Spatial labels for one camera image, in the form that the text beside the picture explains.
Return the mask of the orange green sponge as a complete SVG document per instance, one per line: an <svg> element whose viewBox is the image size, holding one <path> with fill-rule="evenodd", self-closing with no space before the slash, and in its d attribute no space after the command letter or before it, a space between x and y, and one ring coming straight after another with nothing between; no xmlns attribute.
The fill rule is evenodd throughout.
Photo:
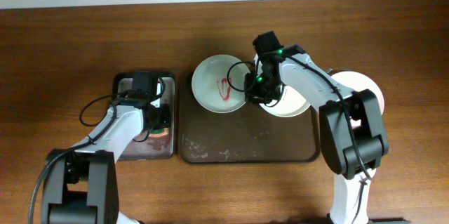
<svg viewBox="0 0 449 224"><path fill-rule="evenodd" d="M168 129L167 129L167 128L164 128L164 129L156 129L156 130L153 130L153 131L150 133L150 136L151 136L151 137L154 137L154 138L158 138L158 137L162 137L162 136L166 136L166 135L168 135Z"/></svg>

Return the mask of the cream plate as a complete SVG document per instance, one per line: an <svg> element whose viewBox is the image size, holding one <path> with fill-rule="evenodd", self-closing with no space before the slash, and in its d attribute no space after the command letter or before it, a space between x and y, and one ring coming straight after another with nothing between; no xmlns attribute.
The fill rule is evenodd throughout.
<svg viewBox="0 0 449 224"><path fill-rule="evenodd" d="M310 104L291 86L284 86L283 95L276 104L273 100L268 105L260 103L259 106L276 117L295 117L305 112Z"/></svg>

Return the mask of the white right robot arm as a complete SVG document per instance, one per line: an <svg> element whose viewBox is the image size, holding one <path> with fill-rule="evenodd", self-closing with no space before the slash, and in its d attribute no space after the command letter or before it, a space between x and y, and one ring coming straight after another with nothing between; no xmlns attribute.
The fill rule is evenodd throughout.
<svg viewBox="0 0 449 224"><path fill-rule="evenodd" d="M318 67L298 45L254 47L255 71L245 80L246 99L264 103L295 89L319 114L321 152L334 175L332 223L369 223L369 189L389 143L380 105L369 89L355 91Z"/></svg>

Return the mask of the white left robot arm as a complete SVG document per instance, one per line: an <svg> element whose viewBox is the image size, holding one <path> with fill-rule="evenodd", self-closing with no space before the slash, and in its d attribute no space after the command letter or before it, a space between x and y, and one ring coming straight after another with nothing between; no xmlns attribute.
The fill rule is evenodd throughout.
<svg viewBox="0 0 449 224"><path fill-rule="evenodd" d="M116 163L141 133L169 127L169 105L117 98L82 141L54 149L35 188L42 189L42 223L134 223L120 211Z"/></svg>

